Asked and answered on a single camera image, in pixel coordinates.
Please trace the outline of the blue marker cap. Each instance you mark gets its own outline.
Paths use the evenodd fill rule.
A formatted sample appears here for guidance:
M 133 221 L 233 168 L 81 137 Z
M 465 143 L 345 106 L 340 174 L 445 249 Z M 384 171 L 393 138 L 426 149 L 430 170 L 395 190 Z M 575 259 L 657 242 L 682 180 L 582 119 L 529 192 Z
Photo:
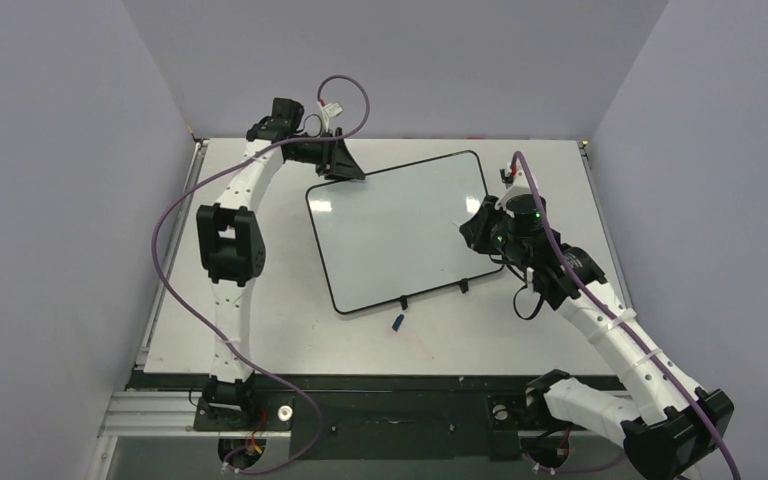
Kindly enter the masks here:
M 398 315 L 398 316 L 396 317 L 396 319 L 394 320 L 394 322 L 393 322 L 393 324 L 392 324 L 392 326 L 391 326 L 391 329 L 392 329 L 394 332 L 397 332 L 397 331 L 400 329 L 400 327 L 401 327 L 401 325 L 402 325 L 402 323 L 403 323 L 403 321 L 404 321 L 404 318 L 405 318 L 405 315 L 404 315 L 404 314 L 400 314 L 400 315 Z

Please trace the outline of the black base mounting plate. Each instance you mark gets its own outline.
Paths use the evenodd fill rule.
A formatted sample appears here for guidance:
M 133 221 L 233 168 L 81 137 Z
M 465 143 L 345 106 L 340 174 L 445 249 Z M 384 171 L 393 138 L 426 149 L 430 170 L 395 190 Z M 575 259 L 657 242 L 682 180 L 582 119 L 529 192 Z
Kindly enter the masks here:
M 263 458 L 279 438 L 314 460 L 517 461 L 525 447 L 557 456 L 572 426 L 527 410 L 530 375 L 290 375 L 284 386 L 253 375 L 245 387 L 205 374 L 134 370 L 127 388 L 182 393 L 186 429 L 215 434 L 234 465 Z

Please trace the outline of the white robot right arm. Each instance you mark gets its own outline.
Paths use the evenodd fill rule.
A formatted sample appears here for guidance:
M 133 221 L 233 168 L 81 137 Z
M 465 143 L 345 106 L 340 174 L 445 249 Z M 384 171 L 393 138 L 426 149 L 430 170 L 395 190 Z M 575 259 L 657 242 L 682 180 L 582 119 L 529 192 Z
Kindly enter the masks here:
M 547 229 L 545 201 L 522 194 L 469 201 L 459 231 L 473 251 L 519 274 L 525 288 L 573 325 L 617 376 L 620 398 L 562 370 L 531 381 L 526 418 L 538 427 L 578 426 L 622 448 L 646 479 L 674 479 L 723 449 L 734 404 L 685 374 L 622 306 L 604 271 Z

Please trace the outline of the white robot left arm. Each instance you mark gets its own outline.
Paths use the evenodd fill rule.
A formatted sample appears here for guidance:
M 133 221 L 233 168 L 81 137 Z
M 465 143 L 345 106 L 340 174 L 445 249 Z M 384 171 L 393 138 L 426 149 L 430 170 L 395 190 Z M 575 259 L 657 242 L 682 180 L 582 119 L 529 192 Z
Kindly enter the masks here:
M 232 429 L 245 430 L 259 420 L 250 356 L 250 308 L 255 280 L 266 262 L 265 241 L 256 211 L 285 161 L 313 165 L 326 180 L 362 180 L 342 138 L 330 126 L 343 111 L 338 102 L 319 103 L 320 131 L 301 131 L 303 106 L 276 98 L 272 112 L 246 134 L 244 166 L 211 204 L 196 212 L 199 256 L 211 282 L 214 326 L 219 330 L 214 357 L 199 402 L 200 409 Z

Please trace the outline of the aluminium table frame rail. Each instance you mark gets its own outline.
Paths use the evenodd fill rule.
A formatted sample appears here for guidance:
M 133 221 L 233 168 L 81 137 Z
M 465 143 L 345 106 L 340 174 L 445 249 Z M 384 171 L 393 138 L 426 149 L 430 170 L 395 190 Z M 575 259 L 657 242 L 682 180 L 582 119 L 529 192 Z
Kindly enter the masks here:
M 123 387 L 113 392 L 108 402 L 91 461 L 84 475 L 86 479 L 106 479 L 108 477 L 114 466 L 116 447 L 121 438 L 136 436 L 157 440 L 165 437 L 185 437 L 191 433 L 191 427 L 180 421 L 160 423 L 160 417 L 164 415 L 160 410 L 160 403 L 163 400 L 174 398 L 174 394 L 180 387 L 180 379 L 174 378 L 170 374 L 146 375 L 144 373 L 166 291 L 162 280 L 172 270 L 190 204 L 189 200 L 180 204 L 179 211 L 169 218 L 172 225 L 169 238 L 158 242 L 164 246 L 164 250 L 157 254 L 161 267 L 154 267 L 151 270 L 153 290 L 149 313 L 143 323 L 140 342 L 134 359 L 129 363 L 126 382 Z M 110 421 L 115 416 L 113 408 L 122 400 L 128 400 L 132 397 L 136 399 L 137 408 L 124 413 L 124 425 L 112 424 Z

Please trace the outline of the white whiteboard black frame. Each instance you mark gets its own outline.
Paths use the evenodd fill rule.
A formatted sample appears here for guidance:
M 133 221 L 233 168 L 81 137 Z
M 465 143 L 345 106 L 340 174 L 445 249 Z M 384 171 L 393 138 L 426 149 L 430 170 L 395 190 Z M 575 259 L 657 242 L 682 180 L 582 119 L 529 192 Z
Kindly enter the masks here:
M 305 194 L 334 310 L 349 315 L 501 271 L 470 250 L 466 222 L 487 195 L 478 154 L 462 150 L 323 183 Z

